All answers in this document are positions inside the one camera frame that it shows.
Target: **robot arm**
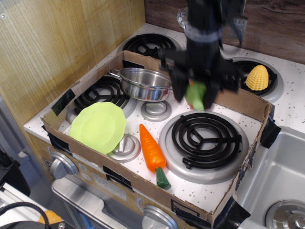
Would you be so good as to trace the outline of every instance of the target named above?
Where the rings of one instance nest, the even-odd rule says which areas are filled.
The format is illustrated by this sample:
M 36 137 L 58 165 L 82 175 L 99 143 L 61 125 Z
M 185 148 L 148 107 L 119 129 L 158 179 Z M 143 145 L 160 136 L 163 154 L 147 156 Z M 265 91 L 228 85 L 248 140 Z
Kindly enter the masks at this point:
M 223 26 L 233 24 L 233 17 L 241 14 L 243 3 L 244 0 L 187 1 L 186 51 L 159 51 L 162 68 L 172 78 L 173 93 L 178 101 L 185 95 L 189 79 L 205 84 L 202 98 L 205 108 L 212 105 L 219 90 L 239 89 L 241 74 L 231 62 L 223 59 L 220 48 Z M 173 60 L 174 66 L 167 65 L 166 59 Z

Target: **wood panel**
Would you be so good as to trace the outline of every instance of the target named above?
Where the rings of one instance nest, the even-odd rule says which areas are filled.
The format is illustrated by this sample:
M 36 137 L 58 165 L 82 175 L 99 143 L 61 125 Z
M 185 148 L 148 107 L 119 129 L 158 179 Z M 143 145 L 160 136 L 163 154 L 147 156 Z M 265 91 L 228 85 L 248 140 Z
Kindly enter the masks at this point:
M 0 93 L 19 125 L 145 23 L 143 0 L 2 0 L 0 13 Z
M 183 32 L 176 15 L 186 0 L 145 0 L 146 22 Z M 243 48 L 305 64 L 305 1 L 246 0 Z M 223 35 L 225 44 L 238 46 Z

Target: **sink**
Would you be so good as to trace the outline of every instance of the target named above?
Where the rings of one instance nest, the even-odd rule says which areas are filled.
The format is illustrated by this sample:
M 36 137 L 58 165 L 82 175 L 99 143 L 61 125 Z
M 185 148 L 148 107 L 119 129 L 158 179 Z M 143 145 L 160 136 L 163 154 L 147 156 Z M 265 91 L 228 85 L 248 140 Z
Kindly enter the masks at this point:
M 305 134 L 288 127 L 281 126 L 281 129 L 269 149 L 258 147 L 253 168 L 246 171 L 236 192 L 237 202 L 251 214 L 240 228 L 267 228 L 265 220 L 267 223 L 270 221 L 270 207 L 277 206 L 279 201 L 292 200 L 305 206 Z M 287 212 L 290 217 L 298 214 L 293 217 L 305 222 L 304 209 Z M 304 228 L 296 226 L 295 222 L 292 224 L 291 228 Z

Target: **green toy plate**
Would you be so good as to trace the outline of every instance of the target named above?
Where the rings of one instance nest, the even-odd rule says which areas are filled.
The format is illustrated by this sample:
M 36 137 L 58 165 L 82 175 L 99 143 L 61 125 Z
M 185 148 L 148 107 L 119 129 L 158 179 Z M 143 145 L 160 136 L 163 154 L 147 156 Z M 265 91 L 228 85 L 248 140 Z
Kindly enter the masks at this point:
M 111 152 L 124 136 L 123 110 L 110 102 L 98 102 L 83 109 L 74 119 L 69 136 L 102 153 Z

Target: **cardboard tray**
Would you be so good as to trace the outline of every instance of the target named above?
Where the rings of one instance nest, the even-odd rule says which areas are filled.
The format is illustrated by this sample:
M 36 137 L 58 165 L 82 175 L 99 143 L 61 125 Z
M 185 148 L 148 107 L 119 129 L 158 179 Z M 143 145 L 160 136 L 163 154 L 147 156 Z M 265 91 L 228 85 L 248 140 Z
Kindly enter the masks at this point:
M 234 197 L 236 188 L 238 187 L 238 184 L 241 181 L 245 170 L 248 168 L 249 161 L 251 161 L 251 158 L 253 157 L 256 147 L 259 143 L 259 139 L 272 110 L 272 105 L 262 98 L 244 90 L 240 90 L 238 93 L 224 90 L 218 94 L 215 101 L 217 104 L 250 116 L 260 121 L 262 125 L 259 132 L 257 133 L 254 144 L 251 144 L 247 157 L 244 159 L 243 164 L 240 165 L 239 172 L 236 173 L 236 176 L 233 179 L 229 190 L 224 194 L 223 199 L 218 204 L 216 211 L 213 213 L 207 212 L 204 209 L 200 209 L 191 203 L 177 198 L 166 190 L 159 188 L 138 174 L 128 170 L 120 163 L 112 160 L 110 157 L 98 153 L 97 151 L 85 146 L 84 144 L 74 140 L 73 138 L 58 130 L 61 123 L 66 120 L 66 107 L 74 99 L 80 96 L 86 89 L 88 89 L 97 80 L 99 80 L 103 75 L 107 74 L 109 70 L 122 69 L 123 62 L 136 63 L 144 66 L 145 69 L 158 71 L 168 75 L 167 72 L 163 72 L 159 69 L 159 60 L 151 57 L 145 57 L 133 52 L 123 51 L 109 60 L 105 65 L 98 68 L 96 71 L 89 73 L 88 77 L 81 78 L 69 90 L 67 90 L 67 92 L 59 99 L 59 101 L 52 107 L 52 109 L 48 111 L 48 113 L 42 118 L 45 130 L 49 133 L 49 135 L 59 139 L 63 145 L 67 147 L 66 153 L 69 154 L 69 152 L 73 152 L 74 154 L 77 154 L 90 162 L 94 162 L 94 164 L 100 168 L 106 167 L 116 174 L 122 175 L 130 182 L 134 192 L 142 193 L 152 201 L 155 201 L 156 203 L 159 203 L 171 210 L 173 210 L 173 202 L 178 203 L 181 206 L 186 206 L 184 208 L 186 212 L 190 213 L 195 218 L 207 221 L 213 225 L 217 217 L 222 213 L 226 204 L 229 201 L 232 201 Z

